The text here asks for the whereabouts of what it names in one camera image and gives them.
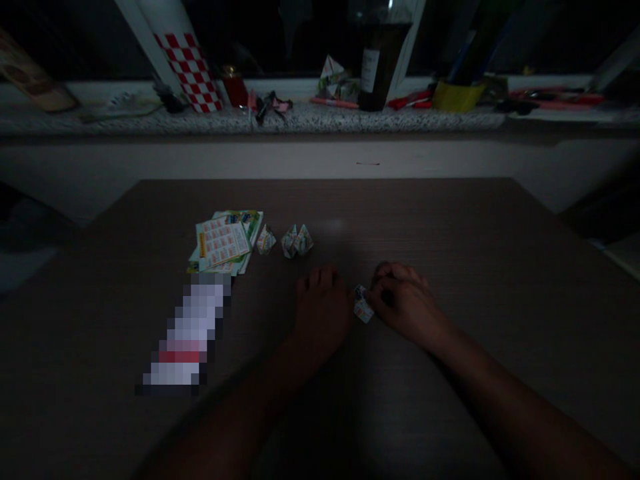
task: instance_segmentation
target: red and white checkered tube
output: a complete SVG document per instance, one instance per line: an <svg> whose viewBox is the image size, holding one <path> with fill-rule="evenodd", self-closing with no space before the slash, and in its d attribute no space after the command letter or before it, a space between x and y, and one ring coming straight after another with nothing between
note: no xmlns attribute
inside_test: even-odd
<svg viewBox="0 0 640 480"><path fill-rule="evenodd" d="M180 0L140 0L139 5L193 109L221 110L211 70Z"/></svg>

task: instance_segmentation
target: finger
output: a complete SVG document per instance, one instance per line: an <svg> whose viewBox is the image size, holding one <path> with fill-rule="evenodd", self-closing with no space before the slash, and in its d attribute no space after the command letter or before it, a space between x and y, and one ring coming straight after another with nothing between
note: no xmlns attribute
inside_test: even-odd
<svg viewBox="0 0 640 480"><path fill-rule="evenodd" d="M333 286L339 291L347 291L347 284L340 275L333 278Z"/></svg>
<svg viewBox="0 0 640 480"><path fill-rule="evenodd" d="M373 278L386 277L391 273L391 264L387 261L380 263L373 273Z"/></svg>
<svg viewBox="0 0 640 480"><path fill-rule="evenodd" d="M393 310L380 298L379 293L367 292L367 302L382 320L386 321L393 316Z"/></svg>
<svg viewBox="0 0 640 480"><path fill-rule="evenodd" d="M320 268L320 287L330 289L333 286L333 274L336 273L333 265L325 265Z"/></svg>
<svg viewBox="0 0 640 480"><path fill-rule="evenodd" d="M309 288L316 288L320 284L320 269L314 268L309 274Z"/></svg>
<svg viewBox="0 0 640 480"><path fill-rule="evenodd" d="M375 287L373 288L373 293L380 296L382 292L384 292L385 290L389 290L393 292L397 288L398 284L399 284L398 280L394 278L382 277L380 280L378 280L378 283L375 284Z"/></svg>
<svg viewBox="0 0 640 480"><path fill-rule="evenodd" d="M406 266L405 268L411 279L416 283L420 283L420 275L418 274L418 272L416 272L415 268L409 266Z"/></svg>
<svg viewBox="0 0 640 480"><path fill-rule="evenodd" d="M304 294L309 290L309 278L308 277L300 277L298 278L298 283L295 286L295 292L298 296L298 300L302 299Z"/></svg>
<svg viewBox="0 0 640 480"><path fill-rule="evenodd" d="M393 278L397 280L420 282L417 272L412 267L408 267L402 263L392 263L391 274Z"/></svg>
<svg viewBox="0 0 640 480"><path fill-rule="evenodd" d="M349 305L349 309L353 311L353 307L355 306L355 292L353 290L347 295L347 304Z"/></svg>
<svg viewBox="0 0 640 480"><path fill-rule="evenodd" d="M420 281L417 275L417 273L415 272L415 270L413 270L415 276L413 276L410 272L411 267L407 267L406 265L400 263L400 262L392 262L392 263L385 263L384 265L381 265L380 268L378 268L378 271L376 272L375 276L377 278L380 277L393 277L395 279L398 280L405 280L405 281Z"/></svg>

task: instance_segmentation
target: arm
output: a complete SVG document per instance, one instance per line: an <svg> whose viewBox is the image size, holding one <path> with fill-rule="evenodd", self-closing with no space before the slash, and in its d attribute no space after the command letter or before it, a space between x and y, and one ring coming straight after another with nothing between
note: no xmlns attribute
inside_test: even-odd
<svg viewBox="0 0 640 480"><path fill-rule="evenodd" d="M453 373L516 476L631 478L628 467L604 444L456 328L413 268L384 264L374 281L368 300L378 315ZM385 302L389 294L393 301Z"/></svg>
<svg viewBox="0 0 640 480"><path fill-rule="evenodd" d="M346 338L353 294L334 268L298 280L293 332L247 380L186 432L141 479L246 478L293 396Z"/></svg>

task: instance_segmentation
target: dark window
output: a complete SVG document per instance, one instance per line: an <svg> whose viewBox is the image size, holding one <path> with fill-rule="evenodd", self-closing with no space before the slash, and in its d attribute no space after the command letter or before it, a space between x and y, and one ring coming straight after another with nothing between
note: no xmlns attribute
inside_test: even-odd
<svg viewBox="0 0 640 480"><path fill-rule="evenodd" d="M348 0L187 0L212 68L246 77L318 77L327 54L359 74L361 36Z"/></svg>
<svg viewBox="0 0 640 480"><path fill-rule="evenodd" d="M638 1L483 2L515 7L489 64L496 73L522 73L525 67L535 73L592 73L640 23ZM427 0L407 74L446 75L481 4Z"/></svg>
<svg viewBox="0 0 640 480"><path fill-rule="evenodd" d="M113 0L0 0L0 27L54 79L150 79Z"/></svg>

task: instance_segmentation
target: red candle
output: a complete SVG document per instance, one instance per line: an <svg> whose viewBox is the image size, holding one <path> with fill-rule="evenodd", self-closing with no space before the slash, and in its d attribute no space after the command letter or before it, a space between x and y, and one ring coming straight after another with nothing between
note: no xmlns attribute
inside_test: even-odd
<svg viewBox="0 0 640 480"><path fill-rule="evenodd" d="M229 96L229 101L234 107L247 106L247 88L242 80L242 75L233 65L224 65L222 82L225 84L225 90Z"/></svg>

